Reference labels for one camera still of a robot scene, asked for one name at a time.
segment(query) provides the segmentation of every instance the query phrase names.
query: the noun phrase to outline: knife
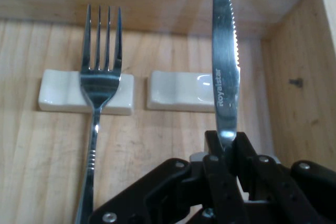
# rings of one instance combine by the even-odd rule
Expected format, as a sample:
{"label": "knife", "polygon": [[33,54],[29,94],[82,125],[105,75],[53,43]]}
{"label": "knife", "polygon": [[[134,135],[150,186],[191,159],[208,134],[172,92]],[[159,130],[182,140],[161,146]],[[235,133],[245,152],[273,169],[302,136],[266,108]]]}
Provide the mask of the knife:
{"label": "knife", "polygon": [[232,162],[237,134],[240,67],[231,0],[213,0],[212,73],[217,135],[225,161]]}

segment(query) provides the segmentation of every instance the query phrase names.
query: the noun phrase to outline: dark spot on wood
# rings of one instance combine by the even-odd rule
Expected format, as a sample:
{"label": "dark spot on wood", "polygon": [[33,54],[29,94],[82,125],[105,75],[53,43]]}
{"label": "dark spot on wood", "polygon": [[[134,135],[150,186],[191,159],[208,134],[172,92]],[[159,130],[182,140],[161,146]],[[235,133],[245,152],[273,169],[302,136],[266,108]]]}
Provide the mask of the dark spot on wood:
{"label": "dark spot on wood", "polygon": [[319,122],[320,121],[318,119],[315,119],[315,120],[313,120],[313,121],[310,122],[310,125],[314,126],[314,125],[318,124]]}

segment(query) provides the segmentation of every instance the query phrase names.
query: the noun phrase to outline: fork handle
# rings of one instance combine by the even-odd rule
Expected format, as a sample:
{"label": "fork handle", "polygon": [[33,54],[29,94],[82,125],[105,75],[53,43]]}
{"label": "fork handle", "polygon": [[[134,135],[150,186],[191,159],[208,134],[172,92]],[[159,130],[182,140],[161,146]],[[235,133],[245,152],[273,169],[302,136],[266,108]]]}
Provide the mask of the fork handle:
{"label": "fork handle", "polygon": [[89,217],[93,212],[93,178],[100,114],[101,109],[93,110],[85,176],[82,184],[75,224],[87,224]]}

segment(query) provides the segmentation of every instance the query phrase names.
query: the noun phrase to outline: chopstick rest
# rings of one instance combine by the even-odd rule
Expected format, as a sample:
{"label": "chopstick rest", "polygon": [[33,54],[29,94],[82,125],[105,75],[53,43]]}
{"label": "chopstick rest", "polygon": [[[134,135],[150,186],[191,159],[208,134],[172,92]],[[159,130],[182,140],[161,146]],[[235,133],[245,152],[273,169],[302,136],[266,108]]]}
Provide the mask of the chopstick rest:
{"label": "chopstick rest", "polygon": [[212,74],[154,71],[148,79],[147,108],[214,112]]}
{"label": "chopstick rest", "polygon": [[[89,113],[80,90],[78,71],[46,69],[40,88],[38,104],[41,110]],[[103,109],[103,114],[131,115],[134,111],[134,76],[121,74],[118,90]]]}

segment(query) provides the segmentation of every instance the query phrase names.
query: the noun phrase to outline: fork tine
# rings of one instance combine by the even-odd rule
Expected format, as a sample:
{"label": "fork tine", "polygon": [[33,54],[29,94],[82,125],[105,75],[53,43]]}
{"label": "fork tine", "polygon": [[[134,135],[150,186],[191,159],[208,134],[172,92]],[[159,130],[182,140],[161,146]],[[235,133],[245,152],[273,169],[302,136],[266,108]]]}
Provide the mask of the fork tine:
{"label": "fork tine", "polygon": [[100,60],[100,5],[98,9],[98,24],[97,24],[97,41],[96,41],[96,65],[94,69],[99,69],[99,60]]}
{"label": "fork tine", "polygon": [[82,70],[90,68],[90,41],[91,41],[91,5],[89,4],[86,13],[86,23],[83,38]]}
{"label": "fork tine", "polygon": [[109,6],[107,14],[107,30],[106,30],[106,45],[105,45],[105,67],[104,70],[109,70],[110,63],[110,25],[111,25],[111,8]]}
{"label": "fork tine", "polygon": [[114,64],[113,69],[121,72],[121,60],[122,60],[122,27],[121,27],[121,9],[118,8],[118,23],[117,31],[115,32],[115,44],[114,44]]}

